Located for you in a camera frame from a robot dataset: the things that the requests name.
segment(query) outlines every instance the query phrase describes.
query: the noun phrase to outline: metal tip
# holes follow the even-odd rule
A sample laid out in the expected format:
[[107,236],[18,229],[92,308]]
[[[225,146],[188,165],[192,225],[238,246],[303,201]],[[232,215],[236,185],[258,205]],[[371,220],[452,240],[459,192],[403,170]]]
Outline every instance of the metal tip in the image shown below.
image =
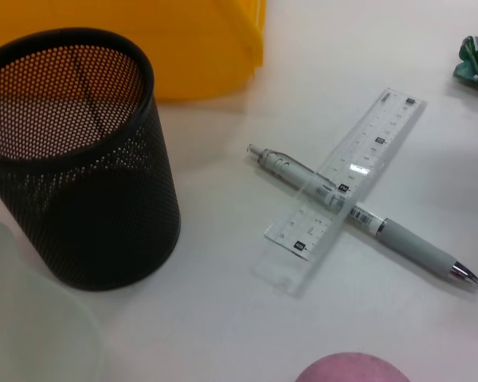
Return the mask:
[[449,278],[462,283],[465,286],[478,290],[478,278],[467,267],[455,262],[453,268],[449,272]]
[[264,149],[261,149],[260,147],[257,147],[255,145],[248,146],[248,152],[256,155],[257,157],[261,156],[262,151],[264,151]]

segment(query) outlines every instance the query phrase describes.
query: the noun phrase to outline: pen grip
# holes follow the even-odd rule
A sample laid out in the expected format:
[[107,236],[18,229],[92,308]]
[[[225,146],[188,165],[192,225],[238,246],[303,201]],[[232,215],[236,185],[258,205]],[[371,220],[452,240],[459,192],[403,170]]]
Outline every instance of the pen grip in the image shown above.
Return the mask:
[[377,234],[377,239],[387,247],[441,276],[447,276],[456,262],[453,256],[390,219],[385,220],[384,227]]

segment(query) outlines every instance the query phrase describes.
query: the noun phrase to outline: green crumpled paper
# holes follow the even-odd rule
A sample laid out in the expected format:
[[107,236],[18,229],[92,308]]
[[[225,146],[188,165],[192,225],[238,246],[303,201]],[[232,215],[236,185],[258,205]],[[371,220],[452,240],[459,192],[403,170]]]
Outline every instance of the green crumpled paper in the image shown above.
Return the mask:
[[456,66],[453,75],[478,89],[478,37],[469,36],[462,41],[459,57],[463,63]]

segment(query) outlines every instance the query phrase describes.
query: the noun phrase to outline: pink ball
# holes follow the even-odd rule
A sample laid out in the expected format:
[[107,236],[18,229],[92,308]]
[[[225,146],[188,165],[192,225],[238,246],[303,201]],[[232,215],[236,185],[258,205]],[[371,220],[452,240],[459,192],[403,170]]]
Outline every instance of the pink ball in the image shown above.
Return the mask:
[[339,353],[321,358],[296,382],[410,382],[397,368],[361,353]]

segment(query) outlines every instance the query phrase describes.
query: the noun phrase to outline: frosted plastic cup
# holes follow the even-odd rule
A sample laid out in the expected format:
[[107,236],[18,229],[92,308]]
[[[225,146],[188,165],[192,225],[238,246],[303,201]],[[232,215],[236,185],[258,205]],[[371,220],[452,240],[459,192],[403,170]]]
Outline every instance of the frosted plastic cup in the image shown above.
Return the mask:
[[92,315],[26,268],[0,223],[0,382],[96,382],[103,354]]

